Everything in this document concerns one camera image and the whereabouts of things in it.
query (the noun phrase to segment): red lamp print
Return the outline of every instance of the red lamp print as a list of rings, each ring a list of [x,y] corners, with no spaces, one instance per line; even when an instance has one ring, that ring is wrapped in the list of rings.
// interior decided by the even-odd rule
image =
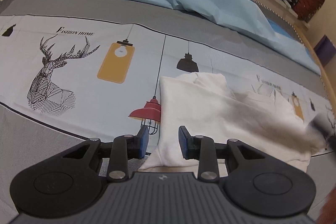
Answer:
[[[156,95],[156,90],[157,90],[158,82],[159,82],[159,75],[160,75],[163,49],[165,47],[165,42],[166,42],[166,36],[163,42],[159,72],[157,73],[156,86],[155,86],[155,92],[154,92],[153,99],[151,99],[149,102],[147,101],[143,108],[136,109],[132,111],[131,114],[129,115],[129,117],[131,118],[141,120],[140,127],[142,127],[143,125],[148,126],[149,135],[154,135],[155,133],[157,133],[158,128],[159,128],[159,123],[161,121],[161,105],[157,101],[155,95]]]

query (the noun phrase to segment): deer antler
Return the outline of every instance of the deer antler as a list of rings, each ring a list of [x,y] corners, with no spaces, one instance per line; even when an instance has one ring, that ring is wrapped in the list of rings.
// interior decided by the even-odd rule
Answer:
[[[78,58],[84,58],[87,57],[88,55],[92,54],[93,52],[95,52],[100,45],[93,49],[91,52],[88,52],[89,47],[90,47],[90,43],[87,40],[87,37],[85,37],[86,39],[86,45],[84,46],[84,48],[82,50],[79,50],[77,54],[73,54],[74,50],[75,50],[75,45],[73,45],[73,47],[71,48],[71,50],[68,53],[64,53],[61,54],[58,58],[57,61],[63,61],[63,60],[67,60],[67,59],[78,59]]]
[[[41,52],[45,55],[45,57],[46,57],[48,60],[49,60],[49,59],[51,58],[51,56],[53,55],[53,54],[51,53],[50,50],[51,50],[51,48],[52,48],[55,44],[51,45],[49,48],[47,48],[46,44],[48,43],[48,41],[49,41],[50,39],[54,38],[55,36],[48,38],[45,42],[43,42],[44,37],[42,37],[41,42],[40,42],[40,50],[41,50]]]

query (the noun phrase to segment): white garment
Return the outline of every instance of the white garment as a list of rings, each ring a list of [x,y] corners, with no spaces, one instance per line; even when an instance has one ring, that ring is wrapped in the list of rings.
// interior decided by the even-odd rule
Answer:
[[[321,136],[304,126],[279,92],[271,97],[233,93],[223,75],[196,72],[176,79],[161,77],[160,88],[160,139],[140,170],[197,172],[198,161],[182,157],[178,139],[181,125],[192,136],[205,135],[217,143],[239,139],[302,171],[306,171],[311,154],[325,145]],[[219,169],[221,176],[227,175],[223,160],[219,160]]]

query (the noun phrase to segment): dark red pillow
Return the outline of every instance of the dark red pillow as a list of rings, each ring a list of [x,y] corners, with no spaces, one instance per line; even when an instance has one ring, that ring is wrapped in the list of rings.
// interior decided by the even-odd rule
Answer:
[[[299,20],[308,22],[322,7],[324,1],[325,0],[298,0],[293,10],[297,13]]]

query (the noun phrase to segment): purple object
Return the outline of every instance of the purple object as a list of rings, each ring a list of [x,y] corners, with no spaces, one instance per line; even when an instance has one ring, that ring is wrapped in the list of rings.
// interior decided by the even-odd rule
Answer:
[[[320,59],[322,66],[325,66],[336,54],[336,48],[329,40],[329,38],[324,35],[322,39],[317,43],[314,48],[318,58]]]

